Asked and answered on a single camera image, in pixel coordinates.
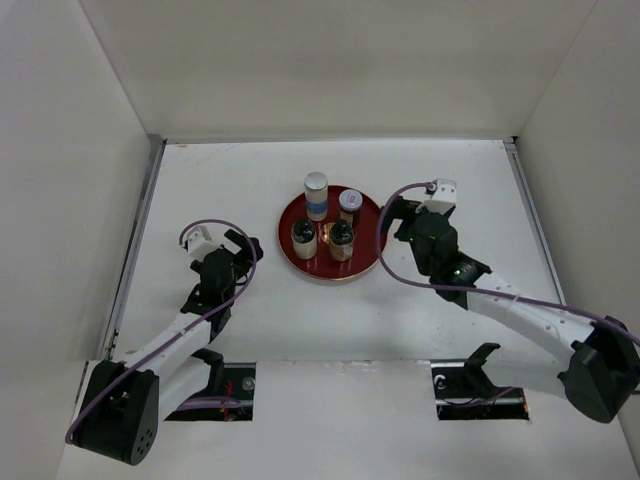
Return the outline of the black-capped tan shaker bottle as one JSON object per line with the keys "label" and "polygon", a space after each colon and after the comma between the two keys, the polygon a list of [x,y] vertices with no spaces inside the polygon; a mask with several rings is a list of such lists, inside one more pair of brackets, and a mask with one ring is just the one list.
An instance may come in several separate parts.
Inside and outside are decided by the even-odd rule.
{"label": "black-capped tan shaker bottle", "polygon": [[334,223],[329,230],[329,252],[331,257],[344,262],[353,255],[354,231],[351,225],[343,219]]}

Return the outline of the tall bottle silver cap blue label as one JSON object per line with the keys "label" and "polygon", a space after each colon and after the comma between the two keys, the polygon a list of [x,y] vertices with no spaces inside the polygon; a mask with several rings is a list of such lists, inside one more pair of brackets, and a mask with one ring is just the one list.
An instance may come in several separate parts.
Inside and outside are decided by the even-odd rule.
{"label": "tall bottle silver cap blue label", "polygon": [[310,172],[304,179],[307,216],[320,222],[328,212],[328,178],[321,172]]}

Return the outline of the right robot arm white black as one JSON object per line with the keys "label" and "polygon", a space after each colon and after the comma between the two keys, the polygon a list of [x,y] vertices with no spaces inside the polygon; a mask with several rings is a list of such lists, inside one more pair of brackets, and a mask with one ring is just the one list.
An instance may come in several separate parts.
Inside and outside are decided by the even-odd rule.
{"label": "right robot arm white black", "polygon": [[436,209],[432,200],[400,195],[383,207],[377,233],[393,221],[395,238],[411,248],[421,287],[459,308],[494,320],[538,345],[551,357],[543,367],[516,362],[488,362],[499,349],[484,343],[460,371],[464,386],[478,404],[503,391],[528,388],[567,400],[598,423],[613,421],[639,385],[639,339],[611,317],[530,298],[488,265],[464,254],[449,218],[455,206]]}

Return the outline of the short jar red-white lid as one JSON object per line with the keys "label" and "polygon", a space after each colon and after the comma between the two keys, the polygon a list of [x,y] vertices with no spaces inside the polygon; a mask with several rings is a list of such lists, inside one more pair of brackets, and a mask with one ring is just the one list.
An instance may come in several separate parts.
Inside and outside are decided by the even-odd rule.
{"label": "short jar red-white lid", "polygon": [[350,226],[354,226],[363,205],[362,194],[358,190],[345,189],[340,193],[338,202],[340,219],[346,221]]}

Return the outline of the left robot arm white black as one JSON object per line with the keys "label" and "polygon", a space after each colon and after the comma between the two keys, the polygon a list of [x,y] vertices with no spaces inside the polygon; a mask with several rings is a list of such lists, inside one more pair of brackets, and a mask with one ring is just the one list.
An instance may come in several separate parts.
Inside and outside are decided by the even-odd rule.
{"label": "left robot arm white black", "polygon": [[198,276],[172,323],[119,360],[92,370],[80,410],[66,433],[70,445],[135,466],[149,453],[162,421],[248,420],[256,368],[229,364],[211,348],[253,279],[264,252],[257,238],[230,225],[213,242],[203,224],[180,242]]}

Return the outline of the black-capped white shaker bottle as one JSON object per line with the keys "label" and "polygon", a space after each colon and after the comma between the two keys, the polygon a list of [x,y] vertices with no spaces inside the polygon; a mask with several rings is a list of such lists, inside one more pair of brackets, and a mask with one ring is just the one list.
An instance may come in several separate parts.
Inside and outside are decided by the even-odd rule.
{"label": "black-capped white shaker bottle", "polygon": [[302,260],[309,260],[317,252],[317,235],[314,223],[308,218],[300,218],[291,228],[294,254]]}

